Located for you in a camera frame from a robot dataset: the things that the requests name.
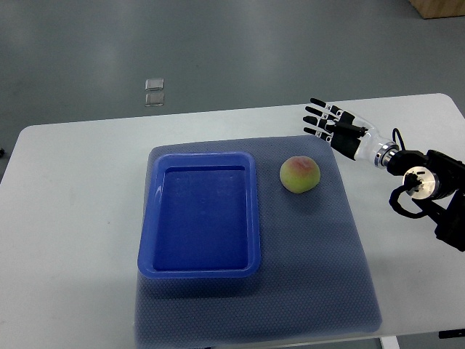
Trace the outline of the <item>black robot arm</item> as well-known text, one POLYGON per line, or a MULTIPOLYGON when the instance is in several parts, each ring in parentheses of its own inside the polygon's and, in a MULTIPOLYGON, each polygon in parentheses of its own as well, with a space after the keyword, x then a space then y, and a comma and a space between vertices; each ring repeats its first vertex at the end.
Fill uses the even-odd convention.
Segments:
POLYGON ((398 151, 390 156, 388 173, 403 183, 389 198, 393 210, 411 219, 429 217, 434 234, 464 251, 464 164, 439 151, 398 151))

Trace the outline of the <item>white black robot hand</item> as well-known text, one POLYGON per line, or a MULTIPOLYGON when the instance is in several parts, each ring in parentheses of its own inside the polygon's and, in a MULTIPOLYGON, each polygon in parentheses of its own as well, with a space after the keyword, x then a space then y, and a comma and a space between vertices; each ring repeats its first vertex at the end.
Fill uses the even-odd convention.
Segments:
POLYGON ((370 122, 336 105, 312 98, 305 110, 304 131, 353 161, 364 160, 382 169, 400 150, 397 143, 382 137, 370 122))

